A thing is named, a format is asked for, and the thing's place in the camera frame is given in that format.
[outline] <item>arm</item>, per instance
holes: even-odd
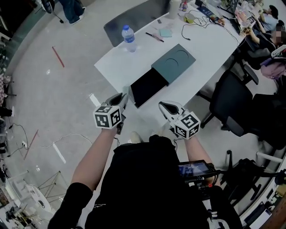
[[[249,36],[256,44],[260,44],[260,39],[254,34],[252,29],[249,31]]]
[[[195,136],[188,140],[185,140],[185,145],[189,161],[204,160],[206,163],[212,163],[211,158]],[[210,178],[208,180],[209,183],[212,183],[213,181],[214,178]],[[220,186],[219,180],[217,180],[215,185]]]
[[[94,191],[103,174],[103,170],[110,152],[110,148],[116,135],[116,128],[113,130],[103,129],[88,150],[84,158],[78,164],[71,183],[82,183]]]
[[[266,31],[265,31],[264,27],[262,26],[262,24],[260,23],[259,20],[257,20],[257,23],[258,23],[258,26],[259,26],[260,31],[261,31],[263,34],[265,34]]]
[[[262,20],[263,22],[266,22],[264,14],[261,14],[261,15],[260,15],[260,18],[261,18],[261,20]]]

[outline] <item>tiled floor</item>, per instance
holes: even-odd
[[[12,87],[17,97],[9,98],[8,105],[14,105],[16,108],[16,116],[10,119],[11,123],[21,124],[25,128],[29,144],[37,130],[38,135],[35,136],[25,160],[23,157],[27,151],[24,149],[5,160],[12,175],[29,170],[34,183],[40,185],[60,170],[66,182],[70,182],[73,171],[90,147],[90,142],[79,135],[71,135],[55,143],[66,163],[53,146],[43,146],[49,146],[61,136],[70,133],[82,134],[91,141],[96,139],[100,130],[94,125],[92,111],[95,106],[89,95],[93,93],[102,102],[116,93],[94,67],[94,64],[112,48],[103,26],[116,15],[141,2],[143,0],[97,0],[87,7],[85,18],[79,23],[73,26],[68,23],[62,25],[54,18],[35,37],[13,73],[15,83]],[[52,47],[62,59],[64,68]],[[213,89],[224,69],[222,66],[203,90]],[[273,94],[276,90],[275,83],[264,78],[259,71],[257,74],[260,83],[256,86],[250,82],[250,90],[253,93]],[[209,104],[199,97],[194,97],[186,106],[202,119],[208,112]],[[120,142],[127,142],[131,131],[137,131],[143,139],[148,139],[151,130],[146,128],[145,122],[137,116],[132,116],[132,111],[128,108],[125,115],[127,119],[119,136]],[[168,130],[164,135],[174,138]],[[256,160],[256,152],[260,150],[256,136],[248,134],[239,138],[230,132],[221,131],[217,119],[210,121],[198,137],[218,167],[225,166],[228,149],[233,151],[234,163],[246,157]],[[10,152],[20,147],[23,140],[25,134],[20,127],[9,130]],[[177,153],[181,161],[187,160],[182,141],[178,141]],[[106,169],[112,155],[111,151]],[[61,194],[63,188],[66,188],[62,178],[57,184],[51,194]],[[58,208],[60,203],[60,200],[54,201],[52,206]],[[81,224],[89,209],[92,209],[92,204],[91,201],[84,210]]]

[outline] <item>black t-shirt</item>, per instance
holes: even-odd
[[[259,41],[259,47],[261,49],[267,48],[269,50],[269,52],[272,53],[274,50],[276,50],[276,46],[271,41],[271,35],[270,34],[263,34],[263,35],[267,38],[267,40],[265,40],[263,37],[258,35],[258,38],[260,40]]]
[[[115,149],[101,193],[85,228],[171,226],[209,228],[209,213],[200,194],[178,172],[178,158],[171,141],[151,137],[149,143],[126,144]],[[71,184],[48,229],[75,228],[92,191],[81,183]],[[212,210],[230,229],[242,225],[220,187],[211,188]]]

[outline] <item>pen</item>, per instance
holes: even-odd
[[[149,33],[146,33],[146,34],[149,35],[149,36],[151,36],[151,37],[153,37],[153,38],[155,38],[155,39],[158,40],[158,41],[164,42],[163,40],[159,39],[158,37],[156,37],[156,36],[154,36],[154,35],[152,35],[152,34],[149,34]]]

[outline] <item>pink bag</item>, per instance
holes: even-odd
[[[286,75],[286,66],[284,63],[275,62],[273,64],[261,66],[261,73],[263,76],[269,79],[278,79],[279,77]]]

